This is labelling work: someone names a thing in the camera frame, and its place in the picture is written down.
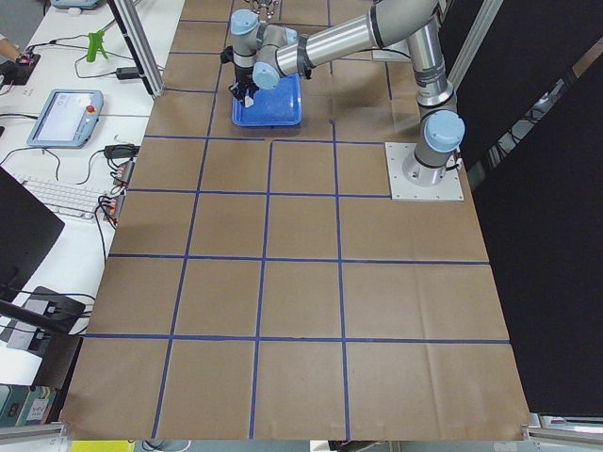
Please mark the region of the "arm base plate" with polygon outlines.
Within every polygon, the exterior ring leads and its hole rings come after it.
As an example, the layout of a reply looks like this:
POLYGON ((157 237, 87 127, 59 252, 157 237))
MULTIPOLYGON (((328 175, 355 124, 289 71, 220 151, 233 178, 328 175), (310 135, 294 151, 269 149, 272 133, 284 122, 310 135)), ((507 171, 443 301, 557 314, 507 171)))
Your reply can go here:
POLYGON ((391 199, 395 202, 462 202, 458 160, 452 153, 438 169, 422 166, 415 156, 415 143, 385 142, 391 199))

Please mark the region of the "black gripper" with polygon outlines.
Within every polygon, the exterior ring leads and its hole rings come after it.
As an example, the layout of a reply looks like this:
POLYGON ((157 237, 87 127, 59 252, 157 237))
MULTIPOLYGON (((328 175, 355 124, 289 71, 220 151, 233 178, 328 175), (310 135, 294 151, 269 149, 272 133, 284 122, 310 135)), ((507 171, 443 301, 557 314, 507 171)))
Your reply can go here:
POLYGON ((235 66, 235 81, 229 86, 229 91, 239 102, 244 102, 247 97, 251 100, 259 90, 253 81, 253 67, 235 66))

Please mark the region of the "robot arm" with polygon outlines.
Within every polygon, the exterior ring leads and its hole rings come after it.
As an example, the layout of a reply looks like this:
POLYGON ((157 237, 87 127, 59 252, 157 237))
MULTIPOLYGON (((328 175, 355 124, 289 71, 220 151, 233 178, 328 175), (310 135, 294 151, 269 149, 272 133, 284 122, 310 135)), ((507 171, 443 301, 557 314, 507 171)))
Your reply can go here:
POLYGON ((238 9, 230 19, 232 43, 220 54, 221 63, 235 68, 229 90, 248 105, 258 90, 275 89, 286 76, 308 78, 319 65, 404 40, 417 86, 420 139, 402 171, 417 186, 435 186, 450 170, 448 160, 465 133, 438 38, 438 9, 435 1, 378 1, 366 14, 310 36, 263 23, 254 12, 238 9))

